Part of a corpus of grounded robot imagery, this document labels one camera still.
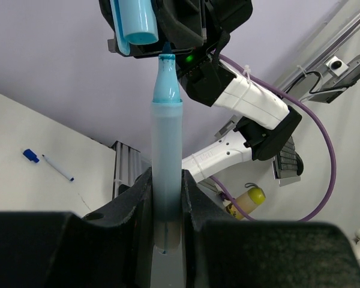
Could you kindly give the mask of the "light blue pen cap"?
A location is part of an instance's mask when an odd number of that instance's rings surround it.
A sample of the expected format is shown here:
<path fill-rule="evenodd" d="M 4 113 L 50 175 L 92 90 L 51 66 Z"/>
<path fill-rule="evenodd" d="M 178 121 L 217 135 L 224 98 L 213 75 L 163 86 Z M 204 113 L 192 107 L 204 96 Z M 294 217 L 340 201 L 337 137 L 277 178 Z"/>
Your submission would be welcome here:
<path fill-rule="evenodd" d="M 110 1 L 118 49 L 124 56 L 131 45 L 149 45 L 159 40 L 157 20 L 149 0 Z"/>

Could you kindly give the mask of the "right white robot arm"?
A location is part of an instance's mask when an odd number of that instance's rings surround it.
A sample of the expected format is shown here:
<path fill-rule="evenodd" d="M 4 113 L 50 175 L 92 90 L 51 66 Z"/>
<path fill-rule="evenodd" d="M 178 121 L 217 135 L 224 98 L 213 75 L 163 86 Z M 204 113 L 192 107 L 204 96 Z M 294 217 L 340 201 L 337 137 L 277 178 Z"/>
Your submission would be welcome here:
<path fill-rule="evenodd" d="M 225 136 L 183 159 L 196 181 L 236 163 L 268 160 L 287 143 L 301 115 L 240 72 L 221 51 L 253 12 L 251 1 L 100 1 L 114 36 L 113 53 L 136 59 L 158 56 L 170 44 L 179 84 L 200 104 L 240 115 Z"/>

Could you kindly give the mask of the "clear blue highlighter pen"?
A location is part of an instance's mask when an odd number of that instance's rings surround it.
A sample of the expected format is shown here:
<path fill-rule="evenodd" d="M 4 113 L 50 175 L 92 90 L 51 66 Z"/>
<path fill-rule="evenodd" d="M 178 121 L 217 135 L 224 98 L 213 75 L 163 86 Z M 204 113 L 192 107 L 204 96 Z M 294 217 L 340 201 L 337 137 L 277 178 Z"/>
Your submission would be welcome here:
<path fill-rule="evenodd" d="M 181 240 L 182 115 L 175 54 L 166 42 L 151 102 L 154 244 L 162 254 L 176 251 Z"/>

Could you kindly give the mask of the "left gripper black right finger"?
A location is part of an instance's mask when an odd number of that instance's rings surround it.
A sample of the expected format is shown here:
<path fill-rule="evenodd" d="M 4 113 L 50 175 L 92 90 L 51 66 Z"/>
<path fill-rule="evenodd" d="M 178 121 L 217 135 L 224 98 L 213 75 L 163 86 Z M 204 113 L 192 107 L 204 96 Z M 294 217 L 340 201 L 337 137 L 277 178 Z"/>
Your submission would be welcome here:
<path fill-rule="evenodd" d="M 329 223 L 239 221 L 182 173 L 186 287 L 360 287 L 345 234 Z"/>

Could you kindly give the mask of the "thin blue pen refill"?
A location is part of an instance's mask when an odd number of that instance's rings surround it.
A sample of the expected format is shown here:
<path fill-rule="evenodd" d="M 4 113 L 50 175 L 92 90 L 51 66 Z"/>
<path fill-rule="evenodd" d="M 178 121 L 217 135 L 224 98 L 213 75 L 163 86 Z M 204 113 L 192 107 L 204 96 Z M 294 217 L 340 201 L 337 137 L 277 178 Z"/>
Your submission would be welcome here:
<path fill-rule="evenodd" d="M 50 159 L 48 156 L 46 156 L 44 154 L 42 155 L 42 157 L 52 168 L 54 168 L 64 178 L 66 178 L 70 182 L 74 181 L 74 176 L 72 176 L 67 171 L 65 171 L 64 168 L 62 168 L 58 163 L 56 163 L 55 161 L 53 161 L 52 159 Z"/>

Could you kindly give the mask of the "small blue pen cap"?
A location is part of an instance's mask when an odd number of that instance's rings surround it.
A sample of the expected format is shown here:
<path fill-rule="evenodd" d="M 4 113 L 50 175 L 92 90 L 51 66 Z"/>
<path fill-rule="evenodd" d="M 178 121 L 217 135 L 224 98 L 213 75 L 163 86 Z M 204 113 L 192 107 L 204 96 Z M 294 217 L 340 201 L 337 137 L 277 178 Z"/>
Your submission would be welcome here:
<path fill-rule="evenodd" d="M 31 149 L 24 150 L 23 155 L 31 162 L 38 163 L 40 161 L 36 153 L 34 153 Z"/>

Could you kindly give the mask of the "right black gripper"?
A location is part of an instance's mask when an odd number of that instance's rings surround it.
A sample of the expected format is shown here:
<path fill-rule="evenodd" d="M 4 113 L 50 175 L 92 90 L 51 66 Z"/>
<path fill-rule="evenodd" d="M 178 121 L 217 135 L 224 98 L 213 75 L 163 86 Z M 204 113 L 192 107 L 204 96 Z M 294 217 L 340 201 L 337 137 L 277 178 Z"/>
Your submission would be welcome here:
<path fill-rule="evenodd" d="M 108 49 L 123 57 L 150 58 L 161 53 L 166 42 L 175 54 L 200 47 L 211 49 L 222 32 L 231 33 L 252 15 L 251 1 L 151 1 L 157 20 L 159 40 L 149 45 L 131 45 L 124 56 L 118 49 L 110 1 L 100 1 L 100 11 L 113 30 Z"/>

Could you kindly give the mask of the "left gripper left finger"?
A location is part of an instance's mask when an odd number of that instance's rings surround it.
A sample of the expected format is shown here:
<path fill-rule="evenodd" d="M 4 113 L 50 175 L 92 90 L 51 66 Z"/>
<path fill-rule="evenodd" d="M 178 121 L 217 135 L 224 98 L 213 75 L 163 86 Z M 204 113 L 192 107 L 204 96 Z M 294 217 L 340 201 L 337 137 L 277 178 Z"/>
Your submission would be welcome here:
<path fill-rule="evenodd" d="M 108 204 L 72 212 L 0 212 L 0 287 L 149 287 L 150 170 Z"/>

